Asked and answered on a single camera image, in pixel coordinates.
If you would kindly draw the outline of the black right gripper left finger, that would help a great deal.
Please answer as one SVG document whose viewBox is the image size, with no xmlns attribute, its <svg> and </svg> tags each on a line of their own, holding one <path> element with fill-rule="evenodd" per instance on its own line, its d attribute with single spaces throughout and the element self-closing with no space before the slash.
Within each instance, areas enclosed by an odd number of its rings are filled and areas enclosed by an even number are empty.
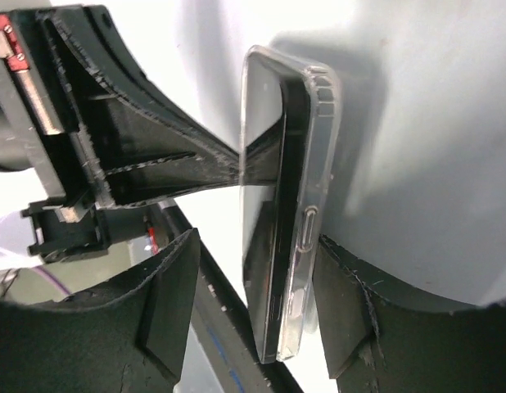
<svg viewBox="0 0 506 393">
<path fill-rule="evenodd" d="M 200 236 L 189 229 L 67 300 L 0 300 L 0 392 L 171 392 L 199 263 Z"/>
</svg>

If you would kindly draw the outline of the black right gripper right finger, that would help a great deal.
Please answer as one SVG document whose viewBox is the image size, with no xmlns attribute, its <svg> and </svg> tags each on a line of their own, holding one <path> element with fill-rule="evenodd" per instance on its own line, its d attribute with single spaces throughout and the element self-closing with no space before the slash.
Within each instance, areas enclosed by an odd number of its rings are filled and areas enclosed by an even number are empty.
<svg viewBox="0 0 506 393">
<path fill-rule="evenodd" d="M 314 294 L 341 392 L 506 392 L 506 299 L 423 291 L 320 237 Z"/>
</svg>

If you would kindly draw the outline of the clear magsafe phone case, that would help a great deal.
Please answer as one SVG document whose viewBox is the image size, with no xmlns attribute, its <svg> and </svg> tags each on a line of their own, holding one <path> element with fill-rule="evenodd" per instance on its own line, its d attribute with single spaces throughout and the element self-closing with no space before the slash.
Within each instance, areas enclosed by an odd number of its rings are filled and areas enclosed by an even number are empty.
<svg viewBox="0 0 506 393">
<path fill-rule="evenodd" d="M 246 60 L 253 52 L 265 54 L 295 70 L 303 79 L 309 97 L 309 130 L 297 199 L 291 256 L 282 300 L 278 351 L 275 359 L 275 361 L 284 361 L 294 357 L 300 349 L 309 292 L 312 286 L 319 232 L 328 198 L 332 164 L 341 125 L 342 91 L 340 80 L 328 65 L 309 58 L 292 56 L 269 47 L 254 46 L 249 50 L 245 56 L 242 70 L 239 156 L 241 223 L 241 184 L 244 168 L 242 151 L 245 147 L 243 131 L 246 119 Z"/>
</svg>

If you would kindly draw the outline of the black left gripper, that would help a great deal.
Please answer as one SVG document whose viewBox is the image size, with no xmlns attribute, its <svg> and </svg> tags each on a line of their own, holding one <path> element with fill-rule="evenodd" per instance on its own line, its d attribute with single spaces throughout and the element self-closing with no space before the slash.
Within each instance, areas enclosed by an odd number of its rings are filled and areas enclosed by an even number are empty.
<svg viewBox="0 0 506 393">
<path fill-rule="evenodd" d="M 144 74 L 103 6 L 0 12 L 0 171 L 33 169 L 31 256 L 105 255 L 106 209 L 237 185 L 238 154 Z"/>
</svg>

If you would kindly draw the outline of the black phone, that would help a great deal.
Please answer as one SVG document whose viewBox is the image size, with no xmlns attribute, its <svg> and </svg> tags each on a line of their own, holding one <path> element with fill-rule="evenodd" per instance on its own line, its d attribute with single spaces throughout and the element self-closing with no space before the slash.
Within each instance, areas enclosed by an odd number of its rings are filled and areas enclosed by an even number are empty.
<svg viewBox="0 0 506 393">
<path fill-rule="evenodd" d="M 303 79 L 260 52 L 246 60 L 242 282 L 258 359 L 275 361 L 309 130 Z"/>
</svg>

